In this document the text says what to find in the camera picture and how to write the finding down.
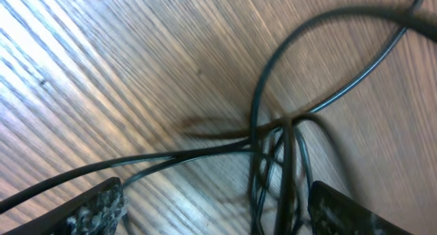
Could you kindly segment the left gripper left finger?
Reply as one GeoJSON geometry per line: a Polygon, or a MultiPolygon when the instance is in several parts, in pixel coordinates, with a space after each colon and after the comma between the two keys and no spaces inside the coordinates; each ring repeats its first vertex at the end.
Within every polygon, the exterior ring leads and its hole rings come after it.
{"type": "Polygon", "coordinates": [[[127,213],[121,181],[112,177],[6,235],[114,235],[127,213]]]}

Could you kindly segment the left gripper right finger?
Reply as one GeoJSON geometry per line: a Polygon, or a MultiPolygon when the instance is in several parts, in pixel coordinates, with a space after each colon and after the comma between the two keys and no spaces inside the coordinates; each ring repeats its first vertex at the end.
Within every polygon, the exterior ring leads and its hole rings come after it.
{"type": "Polygon", "coordinates": [[[408,233],[319,180],[311,185],[309,214],[314,234],[406,235],[408,233]]]}

